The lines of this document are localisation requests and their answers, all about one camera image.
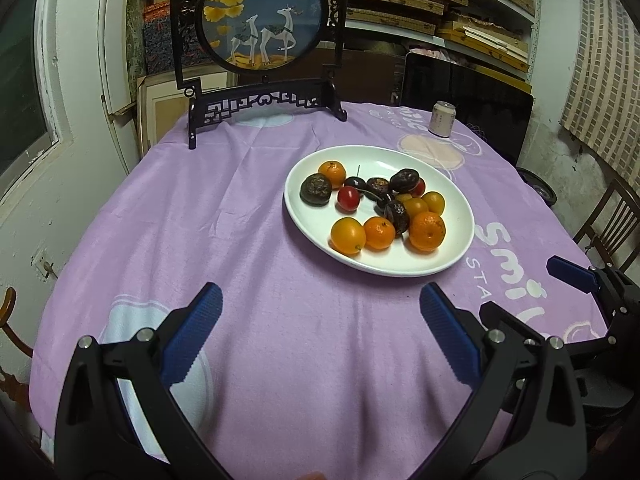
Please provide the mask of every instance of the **orange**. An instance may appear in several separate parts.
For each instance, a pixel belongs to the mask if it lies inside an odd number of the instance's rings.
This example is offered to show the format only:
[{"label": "orange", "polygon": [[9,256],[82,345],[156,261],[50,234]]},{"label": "orange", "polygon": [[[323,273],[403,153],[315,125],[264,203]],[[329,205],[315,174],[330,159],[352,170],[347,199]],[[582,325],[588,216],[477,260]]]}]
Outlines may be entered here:
[{"label": "orange", "polygon": [[366,242],[364,227],[355,218],[340,218],[331,227],[331,244],[339,253],[358,254]]},{"label": "orange", "polygon": [[429,206],[429,211],[442,215],[444,211],[444,197],[437,191],[430,191],[422,196],[422,199]]},{"label": "orange", "polygon": [[396,238],[396,228],[386,218],[372,216],[364,222],[367,245],[372,249],[386,249]]},{"label": "orange", "polygon": [[409,218],[413,218],[418,213],[426,213],[429,211],[429,206],[421,198],[412,198],[411,200],[407,200],[404,202],[404,208],[409,214]]},{"label": "orange", "polygon": [[444,221],[433,212],[418,213],[409,224],[409,241],[418,250],[433,251],[444,240]]},{"label": "orange", "polygon": [[344,166],[336,160],[328,160],[320,165],[318,173],[322,173],[331,181],[331,187],[338,189],[347,178]]},{"label": "orange", "polygon": [[411,200],[414,196],[411,193],[400,193],[396,195],[396,200],[401,203],[405,203],[407,200]]}]

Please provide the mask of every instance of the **metal screw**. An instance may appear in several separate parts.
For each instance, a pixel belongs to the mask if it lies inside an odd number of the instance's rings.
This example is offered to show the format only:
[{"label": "metal screw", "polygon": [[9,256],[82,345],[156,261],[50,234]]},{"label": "metal screw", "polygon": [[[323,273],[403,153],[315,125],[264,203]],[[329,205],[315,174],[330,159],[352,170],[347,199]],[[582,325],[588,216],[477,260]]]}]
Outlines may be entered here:
[{"label": "metal screw", "polygon": [[498,330],[497,328],[489,330],[488,335],[489,340],[493,341],[494,343],[501,343],[504,341],[504,332],[502,330]]},{"label": "metal screw", "polygon": [[552,348],[555,348],[556,350],[559,350],[564,346],[564,341],[555,335],[551,336],[548,341]]},{"label": "metal screw", "polygon": [[152,328],[141,328],[136,334],[136,339],[145,343],[147,341],[151,341],[153,336],[154,330]]},{"label": "metal screw", "polygon": [[78,341],[78,346],[80,348],[87,349],[87,348],[89,348],[89,346],[91,346],[91,343],[93,343],[93,342],[94,342],[94,340],[92,339],[92,337],[90,335],[83,335]]}]

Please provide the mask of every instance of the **window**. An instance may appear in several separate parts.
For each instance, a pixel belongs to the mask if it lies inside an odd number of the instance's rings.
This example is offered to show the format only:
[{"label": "window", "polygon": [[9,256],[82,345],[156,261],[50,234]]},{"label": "window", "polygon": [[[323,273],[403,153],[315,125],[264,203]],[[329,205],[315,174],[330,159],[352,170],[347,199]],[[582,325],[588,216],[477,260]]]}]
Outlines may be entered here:
[{"label": "window", "polygon": [[15,0],[0,23],[0,198],[54,140],[36,75],[36,3]]}]

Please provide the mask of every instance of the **electrical outlet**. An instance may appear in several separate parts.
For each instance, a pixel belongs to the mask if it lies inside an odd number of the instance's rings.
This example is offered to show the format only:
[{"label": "electrical outlet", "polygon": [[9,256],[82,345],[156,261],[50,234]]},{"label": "electrical outlet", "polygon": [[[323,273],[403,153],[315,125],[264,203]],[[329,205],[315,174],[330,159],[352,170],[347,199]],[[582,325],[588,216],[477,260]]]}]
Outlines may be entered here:
[{"label": "electrical outlet", "polygon": [[43,278],[46,278],[49,275],[47,270],[44,268],[45,262],[51,262],[51,259],[47,254],[47,250],[42,247],[38,249],[35,256],[31,259],[31,265],[40,271]]}]

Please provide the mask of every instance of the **checkered curtain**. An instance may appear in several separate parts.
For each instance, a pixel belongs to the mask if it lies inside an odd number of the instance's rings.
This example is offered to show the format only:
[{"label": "checkered curtain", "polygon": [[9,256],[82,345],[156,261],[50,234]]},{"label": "checkered curtain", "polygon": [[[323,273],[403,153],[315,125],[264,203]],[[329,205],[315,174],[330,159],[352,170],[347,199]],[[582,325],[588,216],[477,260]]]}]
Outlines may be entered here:
[{"label": "checkered curtain", "polygon": [[640,192],[640,35],[619,0],[582,0],[562,126]]}]

